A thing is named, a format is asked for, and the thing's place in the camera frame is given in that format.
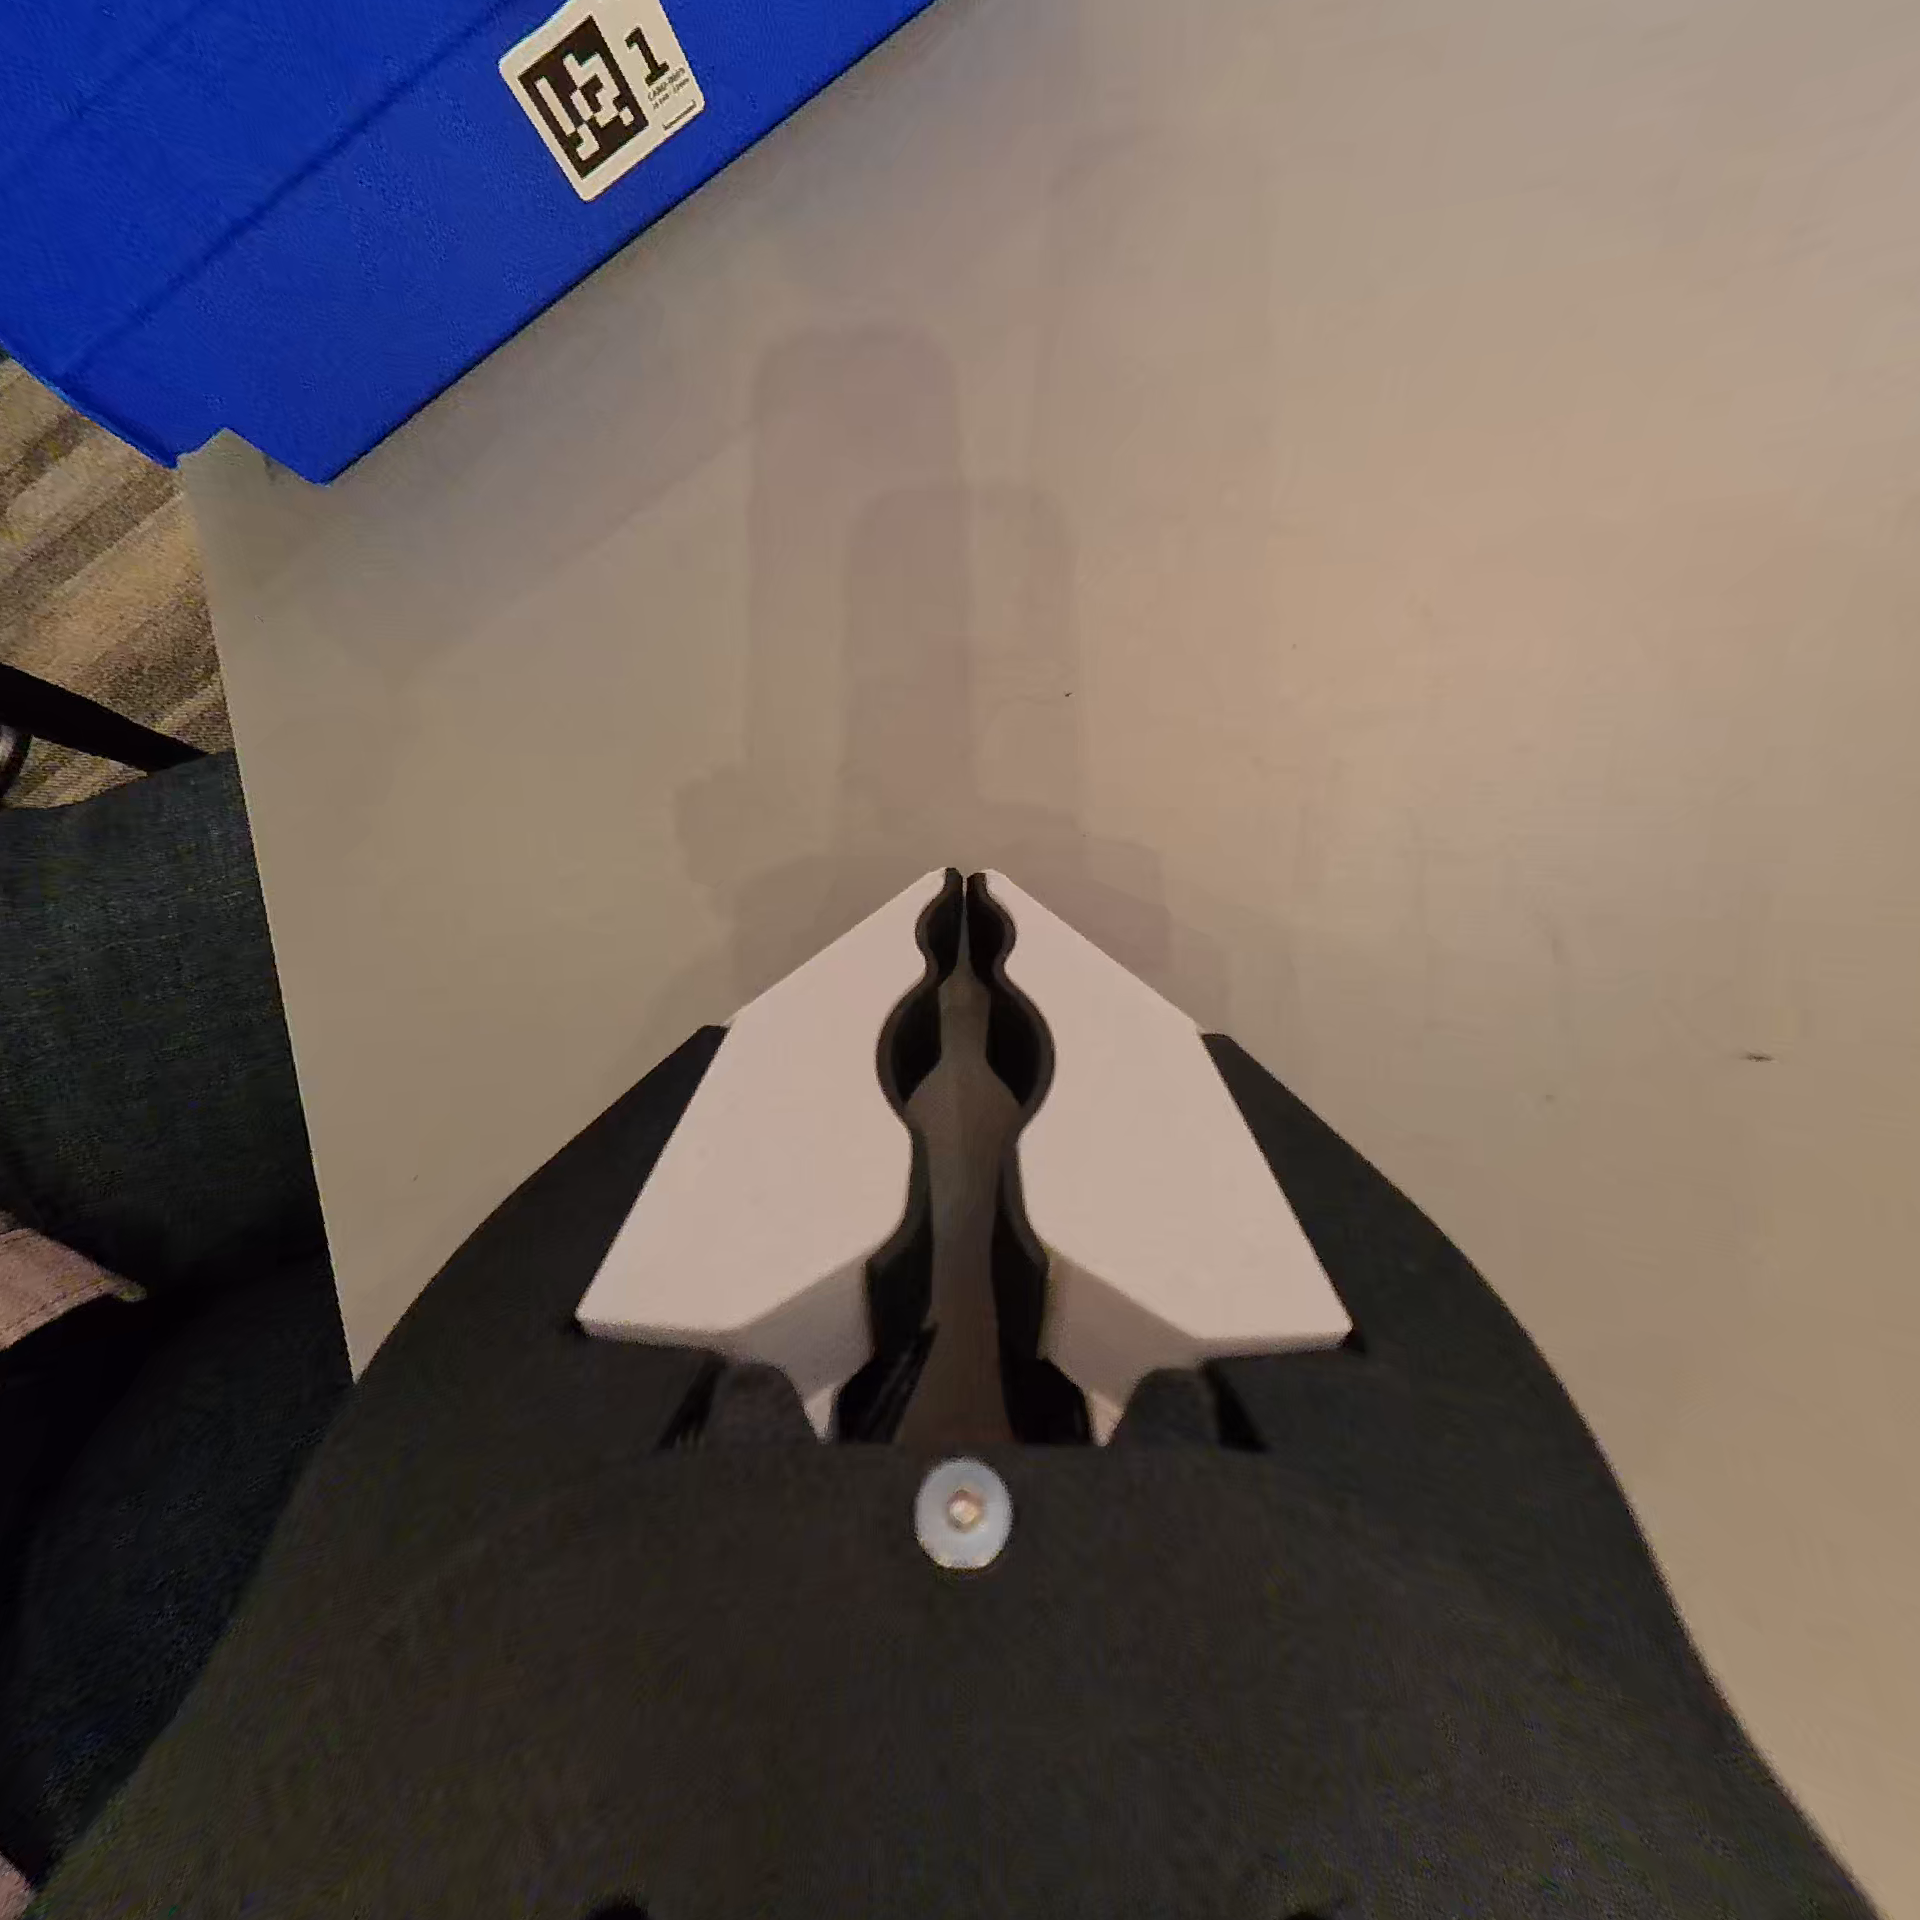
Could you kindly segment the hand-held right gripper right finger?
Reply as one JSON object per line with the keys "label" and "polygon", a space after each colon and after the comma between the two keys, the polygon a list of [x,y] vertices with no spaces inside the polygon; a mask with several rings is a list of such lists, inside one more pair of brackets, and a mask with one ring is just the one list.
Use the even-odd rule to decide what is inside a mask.
{"label": "hand-held right gripper right finger", "polygon": [[1104,1444],[1138,1385],[1354,1334],[1208,1034],[1004,874],[966,881],[987,1066],[1014,1102],[992,1300],[1025,1444]]}

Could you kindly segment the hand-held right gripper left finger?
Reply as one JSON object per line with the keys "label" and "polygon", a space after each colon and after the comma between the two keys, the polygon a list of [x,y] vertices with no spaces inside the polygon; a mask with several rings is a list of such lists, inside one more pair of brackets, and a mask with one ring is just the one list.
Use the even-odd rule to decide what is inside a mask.
{"label": "hand-held right gripper left finger", "polygon": [[738,1008],[584,1293],[584,1332],[774,1370],[884,1436],[931,1342],[928,1146],[964,918],[931,870]]}

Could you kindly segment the blue plastic bin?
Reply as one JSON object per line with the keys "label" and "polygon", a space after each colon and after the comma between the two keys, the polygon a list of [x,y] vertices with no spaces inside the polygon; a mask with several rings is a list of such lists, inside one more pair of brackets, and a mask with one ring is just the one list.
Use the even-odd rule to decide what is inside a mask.
{"label": "blue plastic bin", "polygon": [[324,485],[921,11],[4,2],[4,354]]}

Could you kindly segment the person's left leg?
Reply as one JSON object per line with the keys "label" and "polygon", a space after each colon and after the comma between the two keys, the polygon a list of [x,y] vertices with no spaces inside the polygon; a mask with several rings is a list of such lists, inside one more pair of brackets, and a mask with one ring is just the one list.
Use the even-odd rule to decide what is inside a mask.
{"label": "person's left leg", "polygon": [[156,1293],[328,1258],[233,753],[4,810],[2,1203]]}

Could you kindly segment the person's leg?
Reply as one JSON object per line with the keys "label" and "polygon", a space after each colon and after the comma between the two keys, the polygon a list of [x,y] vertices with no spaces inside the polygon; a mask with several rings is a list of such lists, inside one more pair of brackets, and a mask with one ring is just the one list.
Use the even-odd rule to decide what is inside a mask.
{"label": "person's leg", "polygon": [[328,1258],[233,753],[4,810],[2,1203],[156,1293]]}
{"label": "person's leg", "polygon": [[43,1881],[198,1680],[349,1387],[324,1261],[4,1358],[2,1843]]}

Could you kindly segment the person's grey shirt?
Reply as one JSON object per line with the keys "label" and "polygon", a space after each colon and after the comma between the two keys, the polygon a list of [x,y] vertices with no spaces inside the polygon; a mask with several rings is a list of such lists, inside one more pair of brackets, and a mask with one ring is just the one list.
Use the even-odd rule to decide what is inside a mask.
{"label": "person's grey shirt", "polygon": [[144,1286],[2,1216],[2,1350],[86,1305],[144,1299]]}

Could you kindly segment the person's right leg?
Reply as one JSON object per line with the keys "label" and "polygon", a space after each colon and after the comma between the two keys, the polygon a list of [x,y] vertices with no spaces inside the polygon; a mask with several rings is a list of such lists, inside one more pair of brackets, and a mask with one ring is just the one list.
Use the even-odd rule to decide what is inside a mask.
{"label": "person's right leg", "polygon": [[324,1261],[4,1358],[2,1843],[43,1881],[198,1680],[349,1387]]}

